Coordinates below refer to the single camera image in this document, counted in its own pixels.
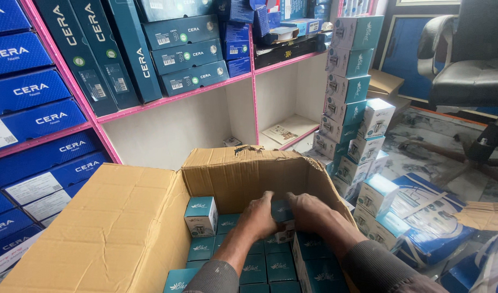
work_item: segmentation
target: blue cera box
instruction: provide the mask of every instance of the blue cera box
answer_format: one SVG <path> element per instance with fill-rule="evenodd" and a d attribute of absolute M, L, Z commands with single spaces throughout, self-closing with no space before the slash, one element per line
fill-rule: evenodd
<path fill-rule="evenodd" d="M 341 158 L 341 162 L 337 168 L 337 176 L 345 183 L 354 185 L 364 180 L 369 168 L 370 162 L 357 164 L 350 157 L 344 156 Z"/>
<path fill-rule="evenodd" d="M 229 79 L 225 61 L 217 61 L 161 76 L 168 96 L 222 82 Z"/>
<path fill-rule="evenodd" d="M 326 98 L 331 97 L 345 104 L 361 102 L 366 99 L 370 75 L 344 78 L 336 74 L 328 74 Z"/>
<path fill-rule="evenodd" d="M 387 211 L 387 213 L 379 215 L 375 219 L 372 230 L 368 234 L 368 238 L 375 240 L 386 250 L 395 252 L 399 249 L 404 236 L 406 236 L 409 231 L 410 225 L 405 223 L 394 213 Z"/>
<path fill-rule="evenodd" d="M 381 174 L 375 174 L 364 181 L 357 202 L 372 216 L 379 217 L 390 211 L 397 192 L 399 192 L 397 184 Z"/>
<path fill-rule="evenodd" d="M 17 247 L 19 244 L 25 242 L 30 237 L 36 235 L 43 230 L 39 225 L 34 224 L 27 228 L 20 230 L 10 236 L 0 240 L 0 256 L 4 255 L 7 251 Z"/>
<path fill-rule="evenodd" d="M 240 285 L 267 283 L 264 254 L 251 254 L 245 258 L 239 283 Z"/>
<path fill-rule="evenodd" d="M 163 293 L 179 293 L 184 291 L 187 284 L 200 269 L 170 270 Z"/>
<path fill-rule="evenodd" d="M 331 46 L 348 50 L 375 49 L 383 20 L 384 16 L 338 17 Z"/>
<path fill-rule="evenodd" d="M 348 152 L 350 141 L 336 143 L 327 136 L 324 136 L 319 130 L 314 133 L 312 148 L 333 160 L 332 170 L 337 170 L 341 157 Z"/>
<path fill-rule="evenodd" d="M 97 149 L 95 135 L 83 131 L 0 158 L 0 187 Z"/>
<path fill-rule="evenodd" d="M 0 115 L 70 97 L 65 83 L 55 70 L 0 80 Z"/>
<path fill-rule="evenodd" d="M 87 181 L 88 179 L 28 203 L 23 206 L 23 210 L 40 222 L 62 211 Z"/>
<path fill-rule="evenodd" d="M 217 235 L 229 233 L 229 231 L 231 231 L 231 229 L 236 226 L 236 223 L 238 222 L 239 218 L 240 214 L 228 214 L 228 215 L 218 216 Z"/>
<path fill-rule="evenodd" d="M 271 253 L 265 258 L 269 283 L 297 280 L 291 252 Z"/>
<path fill-rule="evenodd" d="M 241 285 L 239 293 L 269 293 L 269 284 Z"/>
<path fill-rule="evenodd" d="M 480 269 L 475 264 L 477 252 L 466 256 L 454 267 L 443 273 L 441 285 L 453 293 L 468 293 L 480 275 Z"/>
<path fill-rule="evenodd" d="M 152 57 L 159 75 L 223 60 L 220 39 L 155 50 Z"/>
<path fill-rule="evenodd" d="M 291 251 L 291 246 L 288 243 L 278 243 L 274 235 L 264 239 L 264 247 L 265 254 Z"/>
<path fill-rule="evenodd" d="M 146 38 L 144 37 L 134 1 L 101 1 L 105 9 L 116 42 L 125 55 L 125 64 L 137 97 L 143 103 L 158 100 L 162 97 L 158 76 L 149 56 Z"/>
<path fill-rule="evenodd" d="M 30 23 L 17 0 L 0 0 L 0 33 L 30 30 Z"/>
<path fill-rule="evenodd" d="M 359 135 L 365 139 L 383 136 L 394 116 L 395 107 L 380 98 L 367 100 Z"/>
<path fill-rule="evenodd" d="M 111 90 L 119 110 L 139 105 L 121 53 L 115 43 L 102 4 L 99 0 L 70 0 L 86 40 Z"/>
<path fill-rule="evenodd" d="M 218 210 L 212 196 L 190 198 L 184 220 L 192 237 L 216 235 Z"/>
<path fill-rule="evenodd" d="M 17 208 L 0 214 L 0 240 L 33 223 L 24 212 Z"/>
<path fill-rule="evenodd" d="M 209 260 L 213 256 L 213 251 L 214 236 L 193 238 L 187 254 L 187 261 Z"/>
<path fill-rule="evenodd" d="M 321 30 L 322 19 L 299 18 L 295 20 L 282 21 L 284 27 L 295 27 L 299 29 L 298 37 L 306 34 L 317 33 Z"/>
<path fill-rule="evenodd" d="M 249 0 L 217 0 L 216 5 L 218 19 L 222 21 L 254 22 L 254 10 Z"/>
<path fill-rule="evenodd" d="M 364 139 L 362 136 L 358 135 L 355 139 L 350 141 L 348 156 L 359 164 L 373 162 L 379 154 L 384 140 L 384 136 Z"/>
<path fill-rule="evenodd" d="M 325 70 L 341 77 L 365 76 L 368 74 L 374 50 L 348 50 L 330 46 Z"/>
<path fill-rule="evenodd" d="M 279 0 L 281 21 L 305 18 L 307 16 L 307 0 Z"/>
<path fill-rule="evenodd" d="M 257 5 L 254 12 L 254 34 L 256 37 L 263 37 L 269 33 L 269 17 L 267 16 L 267 6 Z"/>
<path fill-rule="evenodd" d="M 142 27 L 151 50 L 220 38 L 214 14 L 144 23 Z"/>
<path fill-rule="evenodd" d="M 374 174 L 381 174 L 383 169 L 386 167 L 388 158 L 389 156 L 385 151 L 379 150 L 379 154 L 377 154 L 375 160 L 370 164 L 370 169 L 368 169 L 367 173 L 367 179 L 372 177 Z"/>
<path fill-rule="evenodd" d="M 465 206 L 452 193 L 447 193 L 423 178 L 408 173 L 392 181 L 399 192 L 391 210 L 411 226 L 410 243 L 402 243 L 398 257 L 412 267 L 436 264 L 451 255 L 467 241 L 475 229 L 463 226 L 448 216 Z"/>
<path fill-rule="evenodd" d="M 0 117 L 0 148 L 25 142 L 86 122 L 72 99 L 21 110 Z"/>
<path fill-rule="evenodd" d="M 337 259 L 306 261 L 299 278 L 303 292 L 350 292 Z"/>
<path fill-rule="evenodd" d="M 304 157 L 310 157 L 314 160 L 317 160 L 319 163 L 321 163 L 321 166 L 326 169 L 326 172 L 331 175 L 333 171 L 333 166 L 334 166 L 334 161 L 329 159 L 329 157 L 317 152 L 314 149 L 310 149 L 303 154 L 301 154 Z"/>
<path fill-rule="evenodd" d="M 186 269 L 201 269 L 202 266 L 204 266 L 205 263 L 207 263 L 209 260 L 205 261 L 194 261 L 194 262 L 187 262 L 185 264 Z"/>
<path fill-rule="evenodd" d="M 355 139 L 358 130 L 359 123 L 341 125 L 325 114 L 321 114 L 319 133 L 327 136 L 336 143 L 349 142 L 350 140 Z"/>
<path fill-rule="evenodd" d="M 250 72 L 250 57 L 227 61 L 229 77 L 233 78 Z"/>
<path fill-rule="evenodd" d="M 269 287 L 271 288 L 271 293 L 301 293 L 299 282 L 274 282 L 270 283 Z"/>
<path fill-rule="evenodd" d="M 341 100 L 327 97 L 325 101 L 325 114 L 340 125 L 350 125 L 363 121 L 366 101 L 345 104 Z"/>
<path fill-rule="evenodd" d="M 33 32 L 0 37 L 0 75 L 52 64 Z"/>
<path fill-rule="evenodd" d="M 279 11 L 276 12 L 268 12 L 267 18 L 269 19 L 269 29 L 275 29 L 281 24 L 281 13 Z"/>
<path fill-rule="evenodd" d="M 69 0 L 38 0 L 36 4 L 94 113 L 103 116 L 117 112 L 109 86 Z"/>
<path fill-rule="evenodd" d="M 138 0 L 144 20 L 152 21 L 185 18 L 214 13 L 213 0 L 176 1 L 176 0 Z"/>
<path fill-rule="evenodd" d="M 108 162 L 108 159 L 104 153 L 95 151 L 26 177 L 3 187 L 3 190 L 16 203 L 24 205 L 88 179 L 105 162 Z"/>

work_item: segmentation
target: office chair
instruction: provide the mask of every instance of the office chair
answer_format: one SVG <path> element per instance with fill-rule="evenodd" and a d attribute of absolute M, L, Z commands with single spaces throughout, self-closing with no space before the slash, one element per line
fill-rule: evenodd
<path fill-rule="evenodd" d="M 434 60 L 441 37 L 448 51 L 444 69 L 437 72 Z M 453 15 L 430 20 L 422 31 L 417 57 L 419 74 L 433 81 L 430 108 L 498 107 L 498 0 L 462 0 L 458 22 Z M 493 168 L 498 167 L 498 159 L 489 158 L 498 146 L 498 119 L 475 140 L 464 133 L 454 138 L 461 142 L 464 154 L 419 140 L 407 140 L 399 148 L 414 144 L 463 163 L 435 177 L 432 183 L 438 186 L 472 168 L 498 181 L 498 170 Z"/>

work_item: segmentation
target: shelf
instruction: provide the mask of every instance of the shelf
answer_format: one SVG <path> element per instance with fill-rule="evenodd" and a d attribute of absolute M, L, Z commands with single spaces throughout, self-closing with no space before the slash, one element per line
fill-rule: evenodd
<path fill-rule="evenodd" d="M 262 145 L 267 150 L 273 150 L 273 149 L 285 150 L 319 128 L 319 122 L 312 121 L 297 114 L 288 117 L 285 120 L 276 124 L 283 126 L 288 131 L 297 134 L 299 137 L 289 143 L 279 144 L 276 141 L 274 141 L 272 138 L 264 135 L 263 132 L 260 132 L 259 145 Z"/>
<path fill-rule="evenodd" d="M 109 114 L 109 115 L 102 116 L 102 117 L 97 117 L 97 121 L 100 124 L 107 123 L 107 122 L 113 121 L 115 119 L 119 119 L 119 118 L 122 118 L 122 117 L 130 116 L 130 115 L 133 115 L 133 114 L 138 113 L 138 112 L 149 110 L 149 109 L 152 109 L 152 108 L 155 108 L 155 107 L 167 104 L 167 103 L 171 103 L 171 102 L 174 102 L 174 101 L 181 100 L 181 99 L 186 98 L 186 97 L 190 97 L 190 96 L 193 96 L 193 95 L 196 95 L 196 94 L 199 94 L 199 93 L 210 91 L 210 90 L 222 87 L 224 85 L 227 85 L 227 84 L 230 84 L 230 83 L 234 83 L 234 82 L 240 81 L 242 79 L 249 78 L 251 76 L 252 76 L 252 72 L 249 72 L 249 73 L 242 74 L 242 75 L 239 75 L 239 76 L 236 76 L 236 77 L 233 77 L 233 78 L 229 78 L 229 79 L 227 79 L 226 81 L 223 81 L 223 82 L 215 83 L 215 84 L 203 87 L 203 88 L 199 88 L 199 89 L 196 89 L 196 90 L 192 90 L 192 91 L 188 91 L 188 92 L 185 92 L 185 93 L 181 93 L 181 94 L 175 95 L 173 97 L 163 97 L 160 100 L 156 100 L 156 101 L 148 103 L 146 105 L 136 106 L 136 107 L 132 107 L 132 108 L 129 108 L 129 109 L 125 109 L 125 110 L 119 111 L 117 113 Z"/>
<path fill-rule="evenodd" d="M 9 148 L 5 148 L 5 149 L 0 150 L 0 158 L 8 156 L 8 155 L 13 154 L 13 153 L 17 153 L 17 152 L 26 150 L 26 149 L 30 149 L 30 148 L 35 147 L 37 145 L 47 143 L 49 141 L 52 141 L 52 140 L 55 140 L 58 138 L 62 138 L 64 136 L 68 136 L 68 135 L 71 135 L 73 133 L 83 131 L 83 130 L 86 130 L 89 128 L 92 128 L 92 124 L 90 122 L 85 122 L 83 124 L 79 124 L 79 125 L 76 125 L 76 126 L 64 129 L 64 130 L 60 130 L 60 131 L 51 133 L 49 135 L 42 136 L 42 137 L 37 138 L 37 139 L 32 139 L 32 140 L 29 140 L 26 142 L 22 142 L 22 143 L 13 145 Z"/>
<path fill-rule="evenodd" d="M 287 61 L 283 61 L 283 62 L 280 62 L 280 63 L 276 63 L 276 64 L 272 64 L 272 65 L 266 66 L 264 68 L 257 69 L 255 71 L 255 73 L 256 73 L 256 75 L 262 74 L 264 72 L 267 72 L 267 71 L 270 71 L 270 70 L 273 70 L 273 69 L 277 69 L 277 68 L 280 68 L 280 67 L 292 64 L 292 63 L 296 63 L 296 62 L 299 62 L 301 60 L 305 60 L 305 59 L 308 59 L 310 57 L 318 56 L 318 55 L 324 54 L 324 53 L 326 53 L 326 51 L 305 54 L 305 55 L 302 55 L 302 56 L 299 56 L 299 57 L 296 57 L 296 58 L 293 58 L 293 59 L 290 59 L 290 60 L 287 60 Z"/>

